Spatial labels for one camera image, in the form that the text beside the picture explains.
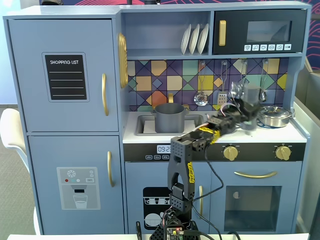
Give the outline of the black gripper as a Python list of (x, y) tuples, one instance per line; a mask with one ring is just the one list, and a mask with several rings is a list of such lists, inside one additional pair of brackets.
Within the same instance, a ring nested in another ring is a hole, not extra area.
[(261, 104), (250, 104), (244, 101), (244, 92), (238, 92), (233, 95), (232, 103), (235, 105), (231, 111), (231, 117), (236, 120), (251, 120), (256, 118), (261, 110)]

